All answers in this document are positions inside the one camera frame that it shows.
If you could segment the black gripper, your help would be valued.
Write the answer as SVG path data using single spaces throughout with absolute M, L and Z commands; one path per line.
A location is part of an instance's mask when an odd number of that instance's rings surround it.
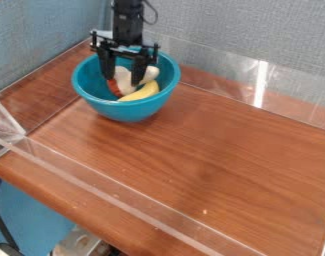
M 149 64 L 158 62 L 159 45 L 150 41 L 138 45 L 123 45 L 113 39 L 113 32 L 106 30 L 91 30 L 91 50 L 99 57 L 102 74 L 106 80 L 111 80 L 115 74 L 117 57 L 133 60 L 131 84 L 139 85 Z

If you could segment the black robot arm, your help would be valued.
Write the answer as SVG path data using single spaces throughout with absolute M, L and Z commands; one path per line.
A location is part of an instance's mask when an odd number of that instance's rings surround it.
M 149 6 L 157 13 L 147 0 L 114 0 L 111 4 L 113 30 L 94 29 L 90 32 L 90 47 L 98 54 L 103 77 L 107 80 L 114 78 L 117 58 L 126 58 L 131 61 L 133 86 L 139 85 L 147 66 L 158 62 L 159 45 L 143 42 L 143 24 L 157 23 L 157 20 L 149 22 L 145 19 L 145 6 Z

